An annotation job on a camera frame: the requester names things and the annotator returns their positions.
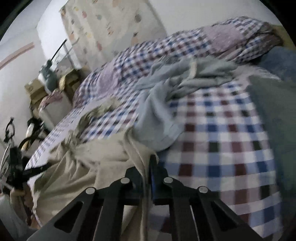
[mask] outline wall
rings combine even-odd
[[[36,29],[20,34],[0,45],[0,61],[19,48],[33,42],[35,47],[20,55],[0,70],[0,137],[4,139],[4,130],[10,117],[14,117],[15,142],[20,143],[27,131],[27,120],[31,118],[30,99],[24,85],[38,76],[45,57]]]
[[[67,0],[52,0],[37,25],[47,59],[68,38],[59,13],[66,2]],[[259,0],[150,0],[150,3],[168,34],[244,15],[281,25]]]
[[[43,12],[51,0],[32,1],[13,21],[5,35],[0,41],[0,45],[9,39],[16,37],[22,32],[36,28]]]

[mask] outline pink stripe on wall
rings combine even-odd
[[[8,55],[4,60],[0,62],[0,70],[8,65],[11,61],[16,59],[18,56],[22,55],[23,53],[33,49],[35,47],[34,43],[31,42],[24,47],[21,47],[17,51],[13,52],[12,54]]]

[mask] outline ceiling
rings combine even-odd
[[[36,28],[51,0],[14,0],[0,9],[0,45],[9,39]]]

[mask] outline curtain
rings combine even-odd
[[[75,54],[90,70],[129,46],[167,35],[146,0],[69,0],[60,13]]]

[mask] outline checkered bedsheet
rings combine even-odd
[[[198,30],[181,32],[174,36],[174,41],[184,42],[185,37],[180,37],[184,34],[191,34],[192,40],[198,33]],[[158,44],[146,42],[127,49],[117,57],[114,71],[119,79],[119,87],[113,96],[123,104],[113,112],[94,119],[83,132],[83,141],[108,137],[133,125],[143,92],[135,91],[133,87],[139,77],[149,72],[153,61],[166,54],[169,38],[164,40],[166,47],[155,49],[155,53],[150,51]],[[177,48],[173,53],[189,54],[188,49],[195,44],[182,44],[184,48]],[[66,136],[63,130],[81,113],[85,104],[100,98],[95,89],[95,79],[99,73],[94,72],[82,83],[76,95],[76,103],[82,107],[74,108],[56,126],[27,167],[38,166],[40,155],[55,138]],[[281,232],[281,199],[276,186],[273,154],[264,126],[241,81],[233,80],[217,88],[201,89],[168,104],[178,122],[184,124],[185,131],[169,149],[158,153],[160,165],[184,185],[193,188],[205,185],[219,192],[222,201],[258,234],[277,239]],[[152,208],[149,227],[150,240],[170,238],[168,207]]]

